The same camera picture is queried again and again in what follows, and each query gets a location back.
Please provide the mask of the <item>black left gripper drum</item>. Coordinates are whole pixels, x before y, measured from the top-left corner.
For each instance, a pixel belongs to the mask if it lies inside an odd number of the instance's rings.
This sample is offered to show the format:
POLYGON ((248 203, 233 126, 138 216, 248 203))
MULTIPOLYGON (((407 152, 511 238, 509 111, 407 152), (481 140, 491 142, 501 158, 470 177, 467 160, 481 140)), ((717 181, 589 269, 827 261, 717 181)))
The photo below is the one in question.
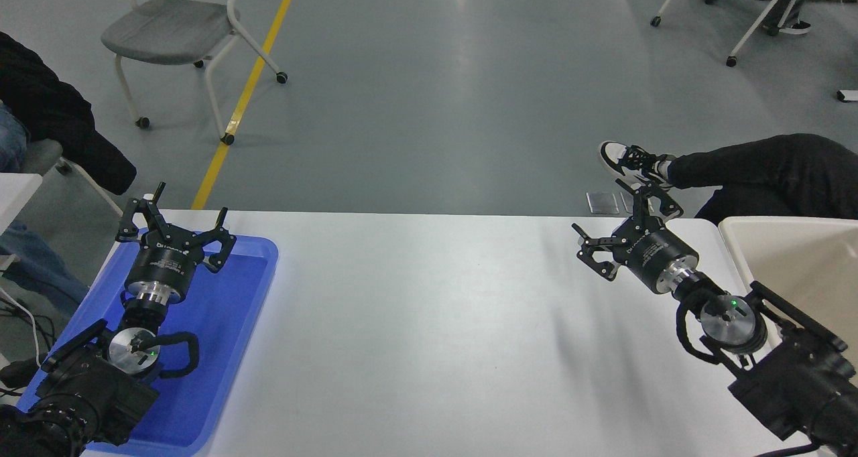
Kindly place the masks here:
POLYGON ((143 283, 162 283, 174 290, 190 288, 203 252, 196 233, 173 228, 168 235, 150 230, 140 241, 140 251, 127 277, 127 289, 143 283))

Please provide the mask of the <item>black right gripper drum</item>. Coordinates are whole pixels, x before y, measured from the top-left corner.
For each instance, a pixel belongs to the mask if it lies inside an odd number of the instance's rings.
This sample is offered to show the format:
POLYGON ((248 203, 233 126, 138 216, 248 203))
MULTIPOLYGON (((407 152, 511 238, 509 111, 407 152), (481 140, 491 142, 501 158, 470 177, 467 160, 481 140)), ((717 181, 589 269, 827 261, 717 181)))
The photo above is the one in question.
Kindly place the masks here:
POLYGON ((674 291, 698 267, 699 254, 656 218, 618 227, 618 262, 652 291, 674 291))

